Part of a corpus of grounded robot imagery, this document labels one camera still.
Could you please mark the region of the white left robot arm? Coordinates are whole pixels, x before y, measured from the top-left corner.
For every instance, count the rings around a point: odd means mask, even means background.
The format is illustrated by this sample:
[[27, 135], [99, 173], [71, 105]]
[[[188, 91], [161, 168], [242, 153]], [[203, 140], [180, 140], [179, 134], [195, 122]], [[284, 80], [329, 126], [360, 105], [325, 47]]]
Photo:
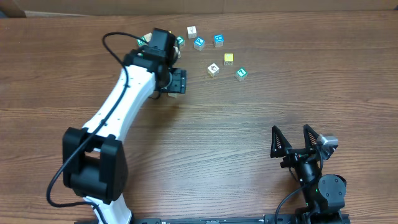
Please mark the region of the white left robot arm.
[[123, 196], [128, 177], [123, 142], [158, 83], [146, 68], [128, 66], [99, 111], [82, 128], [68, 128], [63, 136], [63, 183], [90, 204], [96, 215], [93, 223], [133, 220]]

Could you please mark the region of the green R wooden block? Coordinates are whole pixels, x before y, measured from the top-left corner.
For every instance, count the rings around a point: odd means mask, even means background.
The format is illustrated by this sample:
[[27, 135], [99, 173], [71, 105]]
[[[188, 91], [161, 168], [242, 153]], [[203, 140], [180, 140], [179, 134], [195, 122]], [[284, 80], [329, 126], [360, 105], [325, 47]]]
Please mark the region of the green R wooden block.
[[168, 96], [172, 97], [172, 98], [176, 98], [178, 96], [178, 93], [168, 93]]

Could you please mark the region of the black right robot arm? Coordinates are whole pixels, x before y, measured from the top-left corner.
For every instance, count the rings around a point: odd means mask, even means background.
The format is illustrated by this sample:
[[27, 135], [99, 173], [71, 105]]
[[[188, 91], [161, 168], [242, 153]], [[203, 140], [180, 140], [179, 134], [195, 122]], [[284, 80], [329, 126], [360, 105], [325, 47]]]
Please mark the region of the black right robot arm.
[[338, 147], [338, 139], [332, 134], [318, 134], [309, 125], [303, 126], [305, 147], [294, 149], [282, 131], [272, 127], [270, 157], [281, 158], [280, 166], [288, 168], [291, 176], [300, 184], [288, 194], [276, 208], [273, 221], [285, 221], [279, 213], [283, 204], [301, 192], [306, 206], [289, 216], [289, 223], [349, 223], [349, 216], [341, 213], [345, 207], [346, 179], [340, 175], [324, 175], [323, 165]]

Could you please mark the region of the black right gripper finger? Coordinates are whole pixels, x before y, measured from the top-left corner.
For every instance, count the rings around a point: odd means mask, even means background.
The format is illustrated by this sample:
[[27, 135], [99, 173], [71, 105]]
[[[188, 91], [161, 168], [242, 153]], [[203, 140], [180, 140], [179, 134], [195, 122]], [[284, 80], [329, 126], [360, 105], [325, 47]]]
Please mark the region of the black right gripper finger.
[[317, 138], [319, 137], [319, 134], [314, 131], [308, 124], [303, 126], [303, 133], [306, 149], [310, 149], [317, 144]]
[[277, 126], [272, 127], [272, 143], [271, 143], [271, 158], [285, 157], [292, 150], [292, 146], [284, 137], [281, 130]]

